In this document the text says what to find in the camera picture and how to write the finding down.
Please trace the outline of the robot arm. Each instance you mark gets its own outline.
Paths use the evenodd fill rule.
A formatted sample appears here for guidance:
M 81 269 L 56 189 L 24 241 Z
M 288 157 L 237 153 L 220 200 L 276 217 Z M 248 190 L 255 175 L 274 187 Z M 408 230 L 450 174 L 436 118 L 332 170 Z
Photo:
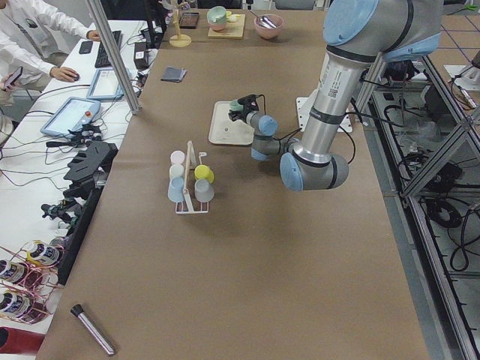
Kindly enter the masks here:
M 231 101 L 229 118 L 253 128 L 252 157 L 280 155 L 282 182 L 291 191 L 342 185 L 348 163 L 329 149 L 362 73 L 378 55 L 398 62 L 432 53 L 442 15 L 442 1 L 334 1 L 323 23 L 327 56 L 301 139 L 275 139 L 278 123 L 260 112 L 255 95 Z

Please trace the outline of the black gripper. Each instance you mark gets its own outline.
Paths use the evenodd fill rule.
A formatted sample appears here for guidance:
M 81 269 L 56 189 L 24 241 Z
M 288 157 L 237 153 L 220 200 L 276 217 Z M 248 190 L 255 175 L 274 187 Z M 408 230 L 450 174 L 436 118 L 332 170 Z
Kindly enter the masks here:
M 241 97 L 238 102 L 244 106 L 242 112 L 230 112 L 228 113 L 229 119 L 233 122 L 243 121 L 246 122 L 248 114 L 258 113 L 259 106 L 255 97 Z

